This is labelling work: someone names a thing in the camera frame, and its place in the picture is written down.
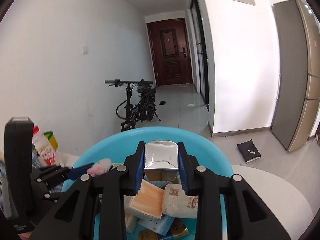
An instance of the blue gripper pad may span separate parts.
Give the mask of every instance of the blue gripper pad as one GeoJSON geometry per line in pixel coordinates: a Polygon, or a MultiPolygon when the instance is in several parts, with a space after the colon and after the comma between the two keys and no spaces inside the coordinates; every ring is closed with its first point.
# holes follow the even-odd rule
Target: blue gripper pad
{"type": "Polygon", "coordinates": [[[183,158],[181,156],[181,152],[178,150],[178,167],[179,167],[179,175],[180,175],[180,181],[182,189],[184,190],[184,193],[187,195],[189,191],[188,187],[188,175],[187,170],[185,168],[183,158]]]}
{"type": "Polygon", "coordinates": [[[91,168],[92,165],[94,165],[94,163],[89,163],[87,165],[78,167],[78,168],[74,168],[72,169],[68,174],[67,174],[67,178],[71,179],[71,180],[76,180],[78,179],[81,175],[86,174],[87,173],[87,169],[91,168]]]}
{"type": "Polygon", "coordinates": [[[144,165],[145,165],[145,157],[144,157],[144,147],[142,148],[140,158],[138,161],[136,176],[135,176],[135,184],[134,184],[134,193],[138,194],[138,191],[141,188],[141,181],[144,173],[144,165]]]}

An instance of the door lock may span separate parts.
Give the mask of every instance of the door lock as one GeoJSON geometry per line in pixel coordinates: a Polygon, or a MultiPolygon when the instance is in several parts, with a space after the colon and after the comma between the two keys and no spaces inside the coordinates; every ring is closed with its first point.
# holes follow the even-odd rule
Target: door lock
{"type": "Polygon", "coordinates": [[[183,53],[183,57],[187,57],[186,48],[185,47],[182,47],[182,52],[180,52],[180,53],[183,53]]]}

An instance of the door frame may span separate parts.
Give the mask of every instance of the door frame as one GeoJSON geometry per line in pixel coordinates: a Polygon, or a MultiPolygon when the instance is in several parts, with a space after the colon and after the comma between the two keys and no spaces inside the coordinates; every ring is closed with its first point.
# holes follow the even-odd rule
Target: door frame
{"type": "MultiPolygon", "coordinates": [[[[207,108],[209,110],[209,93],[210,93],[210,87],[209,87],[209,72],[208,72],[208,56],[207,56],[207,47],[206,47],[206,43],[205,43],[205,36],[204,36],[204,27],[203,24],[201,22],[201,12],[200,12],[200,6],[198,3],[198,0],[191,0],[191,4],[190,4],[190,11],[191,11],[191,18],[192,18],[192,23],[193,23],[193,28],[194,28],[194,20],[193,20],[193,15],[192,15],[192,7],[195,6],[196,9],[196,13],[197,13],[197,18],[198,18],[198,25],[199,25],[199,31],[200,31],[200,37],[201,37],[201,47],[202,47],[202,59],[203,59],[203,66],[204,66],[204,92],[201,93],[201,70],[200,70],[200,62],[199,62],[199,87],[200,87],[200,95],[204,100],[204,103],[207,105],[207,108]]],[[[196,55],[195,55],[195,59],[199,61],[199,57],[198,57],[198,47],[197,47],[197,51],[196,51],[196,55]]]]}
{"type": "Polygon", "coordinates": [[[187,32],[187,27],[186,27],[186,20],[185,20],[185,18],[176,18],[176,19],[168,19],[168,20],[147,23],[148,38],[149,38],[149,44],[150,44],[150,50],[151,50],[153,70],[154,70],[154,74],[155,74],[155,78],[156,78],[156,85],[157,85],[157,87],[160,86],[159,79],[158,79],[157,64],[156,64],[156,59],[155,59],[155,51],[153,49],[153,40],[151,38],[151,30],[150,30],[149,26],[153,23],[168,22],[168,21],[182,21],[183,22],[183,30],[184,30],[184,34],[185,34],[186,42],[187,42],[186,51],[188,54],[189,80],[190,80],[190,84],[193,84],[192,67],[191,67],[191,59],[190,59],[190,51],[189,51],[189,39],[188,39],[188,32],[187,32]]]}

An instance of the blue plastic basin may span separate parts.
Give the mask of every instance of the blue plastic basin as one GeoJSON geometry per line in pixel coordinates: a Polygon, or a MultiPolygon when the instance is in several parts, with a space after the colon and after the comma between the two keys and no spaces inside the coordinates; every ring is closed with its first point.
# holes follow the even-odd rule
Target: blue plastic basin
{"type": "MultiPolygon", "coordinates": [[[[135,153],[138,143],[144,141],[146,143],[153,140],[170,140],[176,143],[183,142],[187,153],[195,156],[200,165],[207,167],[214,173],[231,177],[233,174],[232,168],[225,158],[223,153],[206,138],[192,133],[190,131],[171,128],[171,127],[145,127],[137,128],[122,133],[117,133],[108,137],[89,150],[87,150],[74,164],[74,167],[79,167],[88,163],[97,162],[104,158],[110,158],[113,163],[123,163],[128,155],[135,153]]],[[[67,180],[63,184],[63,191],[66,191],[73,181],[67,180]]],[[[226,214],[224,201],[222,196],[222,227],[223,232],[226,231],[226,214]]],[[[190,231],[190,236],[185,239],[194,239],[196,231],[196,219],[181,219],[190,231]]],[[[98,240],[99,215],[95,223],[95,240],[98,240]]],[[[134,234],[127,234],[128,240],[136,240],[138,232],[143,230],[141,226],[137,226],[134,234]]]]}

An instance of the silver screw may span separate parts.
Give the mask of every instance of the silver screw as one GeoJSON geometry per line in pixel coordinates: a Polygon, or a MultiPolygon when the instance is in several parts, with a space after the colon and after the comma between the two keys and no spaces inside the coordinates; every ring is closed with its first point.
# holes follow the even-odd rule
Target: silver screw
{"type": "Polygon", "coordinates": [[[206,167],[204,167],[202,165],[197,166],[197,171],[204,172],[205,170],[206,170],[206,167]]]}
{"type": "Polygon", "coordinates": [[[232,176],[233,180],[235,181],[241,181],[242,180],[242,177],[239,175],[239,174],[235,174],[232,176]]]}
{"type": "Polygon", "coordinates": [[[117,167],[118,171],[125,171],[126,169],[127,169],[127,167],[124,166],[124,165],[120,165],[120,166],[117,167]]]}
{"type": "Polygon", "coordinates": [[[87,181],[88,179],[90,179],[90,175],[89,174],[83,174],[83,175],[81,175],[80,179],[82,181],[87,181]]]}

